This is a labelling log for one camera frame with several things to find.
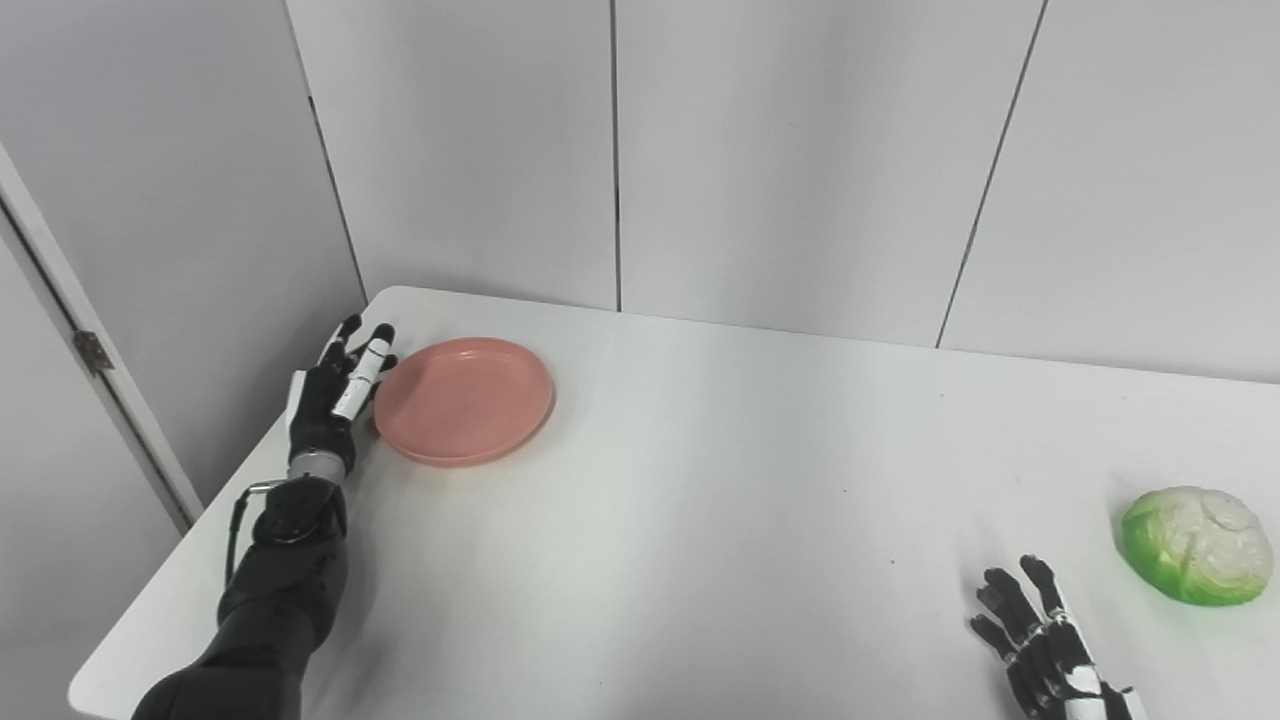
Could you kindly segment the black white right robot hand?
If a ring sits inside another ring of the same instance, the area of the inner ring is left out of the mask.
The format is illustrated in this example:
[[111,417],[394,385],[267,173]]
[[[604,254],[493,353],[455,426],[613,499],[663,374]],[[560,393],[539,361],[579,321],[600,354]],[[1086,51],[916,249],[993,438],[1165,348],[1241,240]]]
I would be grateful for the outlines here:
[[968,625],[1004,665],[1024,716],[1147,719],[1135,688],[1115,687],[1101,676],[1052,568],[1030,553],[1019,559],[1019,568],[1038,592],[1039,607],[1010,571],[988,568],[975,591],[984,612]]

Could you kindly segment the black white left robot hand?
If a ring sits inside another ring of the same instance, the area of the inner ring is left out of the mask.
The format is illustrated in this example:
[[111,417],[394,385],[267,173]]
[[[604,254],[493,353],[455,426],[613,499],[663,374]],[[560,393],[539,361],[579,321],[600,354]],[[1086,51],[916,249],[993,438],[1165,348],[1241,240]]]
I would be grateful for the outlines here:
[[288,460],[307,454],[330,454],[347,473],[357,459],[353,428],[372,401],[383,377],[396,366],[392,352],[396,328],[380,323],[361,345],[349,341],[364,324],[361,315],[346,318],[333,332],[319,360],[291,378],[285,418]]

